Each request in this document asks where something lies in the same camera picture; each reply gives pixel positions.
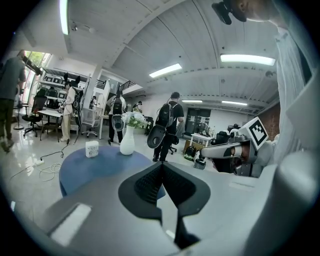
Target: white column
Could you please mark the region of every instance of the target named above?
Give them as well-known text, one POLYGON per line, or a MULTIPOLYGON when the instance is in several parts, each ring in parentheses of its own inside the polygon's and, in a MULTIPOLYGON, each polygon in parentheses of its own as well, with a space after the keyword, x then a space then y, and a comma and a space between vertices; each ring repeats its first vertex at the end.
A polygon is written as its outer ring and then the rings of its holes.
POLYGON ((102 64, 97 64, 95 67, 95 70, 93 72, 92 78, 90 79, 90 82, 89 82, 88 87, 86 89, 85 98, 84 98, 84 102, 83 102, 83 107, 85 109, 89 108, 91 98, 94 94, 94 88, 96 85, 96 81, 100 77, 101 72, 102 72, 102 64))

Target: white vase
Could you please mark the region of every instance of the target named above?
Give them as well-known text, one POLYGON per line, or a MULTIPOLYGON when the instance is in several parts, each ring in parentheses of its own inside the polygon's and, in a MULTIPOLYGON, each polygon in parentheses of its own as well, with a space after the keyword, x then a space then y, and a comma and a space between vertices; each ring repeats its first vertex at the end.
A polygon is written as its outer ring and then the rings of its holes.
POLYGON ((120 152, 123 155, 131 155, 135 151, 134 130, 134 127, 126 126, 125 135, 120 143, 120 152))

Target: potted plant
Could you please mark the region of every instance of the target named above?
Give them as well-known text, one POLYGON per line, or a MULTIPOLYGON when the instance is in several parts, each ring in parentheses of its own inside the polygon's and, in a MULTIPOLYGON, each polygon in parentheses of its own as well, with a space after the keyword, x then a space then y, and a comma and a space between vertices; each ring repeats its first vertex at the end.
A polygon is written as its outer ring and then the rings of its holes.
POLYGON ((135 151, 135 128, 142 128, 147 122, 145 117, 139 112, 123 113, 121 119, 126 124, 126 131, 120 144, 120 152, 128 156, 135 151))

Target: hair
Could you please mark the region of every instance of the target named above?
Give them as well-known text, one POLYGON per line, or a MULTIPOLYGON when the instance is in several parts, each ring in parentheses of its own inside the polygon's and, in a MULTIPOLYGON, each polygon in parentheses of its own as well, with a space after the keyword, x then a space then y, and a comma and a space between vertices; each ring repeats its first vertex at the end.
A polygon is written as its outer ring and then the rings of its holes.
POLYGON ((175 91, 171 94, 171 99, 179 99, 180 98, 180 93, 175 91))
POLYGON ((116 98, 120 98, 121 96, 122 96, 122 90, 118 90, 118 91, 116 92, 115 97, 116 97, 116 98))
POLYGON ((25 52, 25 50, 20 50, 17 54, 17 56, 22 56, 22 54, 25 52))

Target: tiled floor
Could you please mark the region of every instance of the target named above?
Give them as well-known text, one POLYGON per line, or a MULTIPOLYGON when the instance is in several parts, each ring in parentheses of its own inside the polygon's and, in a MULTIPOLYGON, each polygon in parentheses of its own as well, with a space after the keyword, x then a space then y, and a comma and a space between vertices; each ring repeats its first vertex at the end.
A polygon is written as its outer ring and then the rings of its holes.
MULTIPOLYGON (((22 124, 26 128, 27 123, 22 121, 22 124)), ((48 156, 44 159, 44 164, 38 167, 30 167, 27 170, 23 170, 26 167, 33 165, 40 159, 41 156, 60 151, 66 144, 58 143, 57 136, 54 131, 49 135, 43 134, 42 141, 40 141, 40 131, 38 131, 38 137, 30 132, 23 137, 24 130, 12 130, 13 140, 15 145, 12 147, 8 154, 5 154, 0 150, 0 177, 1 185, 5 188, 8 201, 15 201, 15 211, 20 211, 24 215, 28 216, 32 221, 37 223, 43 212, 51 206, 53 203, 62 198, 59 187, 59 174, 50 181, 42 181, 50 179, 52 174, 41 173, 40 169, 48 167, 54 163, 62 163, 63 160, 75 150, 85 147, 85 142, 98 140, 99 145, 108 145, 108 127, 103 127, 102 139, 99 140, 94 135, 87 138, 85 135, 79 136, 76 144, 74 144, 76 134, 71 134, 71 142, 68 147, 64 149, 64 158, 61 158, 61 154, 57 153, 52 156, 48 156)), ((135 150, 147 158, 152 159, 153 150, 147 146, 147 136, 142 134, 135 134, 135 150)), ((112 147, 119 147, 116 143, 118 138, 114 138, 115 143, 112 147)), ((185 140, 181 139, 180 143, 176 145, 177 152, 173 155, 168 154, 167 161, 183 164, 186 166, 193 166, 193 162, 183 158, 182 150, 185 145, 185 140)), ((214 171, 211 163, 207 163, 206 170, 214 171)), ((177 209, 174 206, 169 196, 158 201, 158 207, 163 211, 163 229, 175 231, 175 221, 177 217, 177 209)))

